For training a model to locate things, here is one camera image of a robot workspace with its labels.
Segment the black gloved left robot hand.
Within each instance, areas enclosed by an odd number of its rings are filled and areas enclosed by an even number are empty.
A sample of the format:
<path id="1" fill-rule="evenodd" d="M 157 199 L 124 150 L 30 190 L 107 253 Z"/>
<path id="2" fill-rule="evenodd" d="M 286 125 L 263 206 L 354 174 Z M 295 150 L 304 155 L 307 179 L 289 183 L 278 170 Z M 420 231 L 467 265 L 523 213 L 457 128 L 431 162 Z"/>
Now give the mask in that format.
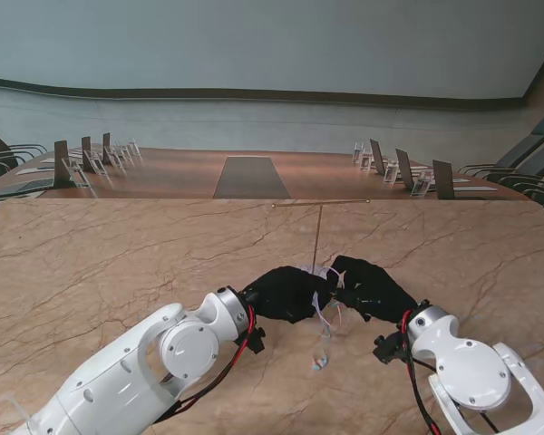
<path id="1" fill-rule="evenodd" d="M 335 294 L 334 282 L 293 266 L 272 269 L 240 294 L 256 315 L 295 324 L 316 313 L 313 298 L 322 310 Z"/>

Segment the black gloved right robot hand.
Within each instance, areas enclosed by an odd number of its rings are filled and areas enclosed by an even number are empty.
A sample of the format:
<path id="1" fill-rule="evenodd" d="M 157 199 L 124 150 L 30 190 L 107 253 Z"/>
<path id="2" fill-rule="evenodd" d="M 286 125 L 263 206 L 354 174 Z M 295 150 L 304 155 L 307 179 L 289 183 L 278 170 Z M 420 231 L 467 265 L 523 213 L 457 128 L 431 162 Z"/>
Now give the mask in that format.
<path id="1" fill-rule="evenodd" d="M 368 322 L 373 317 L 397 324 L 418 304 L 387 271 L 360 258 L 337 256 L 327 273 L 335 300 L 355 309 Z"/>

